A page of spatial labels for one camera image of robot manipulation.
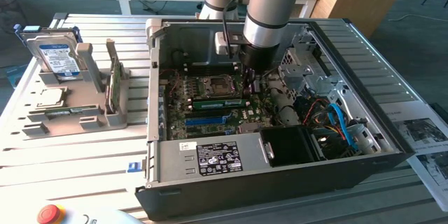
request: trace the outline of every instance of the motherboard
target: motherboard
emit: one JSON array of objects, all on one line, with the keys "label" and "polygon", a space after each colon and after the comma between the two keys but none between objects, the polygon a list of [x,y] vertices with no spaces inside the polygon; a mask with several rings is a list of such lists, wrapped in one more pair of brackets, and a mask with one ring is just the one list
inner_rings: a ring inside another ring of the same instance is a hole
[{"label": "motherboard", "polygon": [[161,79],[166,86],[167,140],[246,134],[273,126],[267,110],[271,97],[263,92],[243,95],[243,78],[238,71],[197,68],[170,72]]}]

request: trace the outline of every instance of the barcode sticker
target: barcode sticker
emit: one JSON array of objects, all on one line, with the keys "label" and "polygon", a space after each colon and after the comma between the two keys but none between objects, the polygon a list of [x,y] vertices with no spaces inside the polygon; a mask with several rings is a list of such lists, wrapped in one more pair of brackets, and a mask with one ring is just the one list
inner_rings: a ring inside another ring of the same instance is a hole
[{"label": "barcode sticker", "polygon": [[182,151],[197,150],[197,145],[198,145],[198,142],[179,143],[179,150]]}]

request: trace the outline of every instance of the blue pcie slot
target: blue pcie slot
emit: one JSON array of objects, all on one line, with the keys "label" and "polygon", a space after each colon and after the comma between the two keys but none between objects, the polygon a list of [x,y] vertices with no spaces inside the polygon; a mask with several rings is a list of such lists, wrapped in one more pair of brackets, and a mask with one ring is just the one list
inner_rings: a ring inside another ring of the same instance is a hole
[{"label": "blue pcie slot", "polygon": [[189,118],[186,119],[186,126],[209,125],[209,124],[226,124],[227,119],[233,113],[226,116],[215,116],[213,118]]}]

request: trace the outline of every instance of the table leg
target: table leg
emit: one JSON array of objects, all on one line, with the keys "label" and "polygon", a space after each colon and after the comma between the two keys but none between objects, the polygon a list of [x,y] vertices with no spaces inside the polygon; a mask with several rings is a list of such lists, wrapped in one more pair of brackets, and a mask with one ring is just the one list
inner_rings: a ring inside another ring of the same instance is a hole
[{"label": "table leg", "polygon": [[293,8],[291,18],[310,18],[318,0],[297,0]]},{"label": "table leg", "polygon": [[317,0],[307,0],[306,4],[302,7],[301,17],[302,18],[311,18],[311,13],[314,12],[317,5]]},{"label": "table leg", "polygon": [[122,15],[131,15],[131,0],[118,0],[121,3]]}]

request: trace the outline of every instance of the hard drive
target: hard drive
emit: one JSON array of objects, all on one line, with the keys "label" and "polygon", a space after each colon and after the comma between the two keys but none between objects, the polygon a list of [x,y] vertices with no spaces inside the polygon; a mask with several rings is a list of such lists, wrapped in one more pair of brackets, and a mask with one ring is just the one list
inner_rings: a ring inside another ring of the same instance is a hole
[{"label": "hard drive", "polygon": [[87,64],[77,55],[77,45],[82,42],[78,28],[27,26],[19,36],[43,72],[54,72],[62,81],[82,79],[81,71],[87,70]]}]

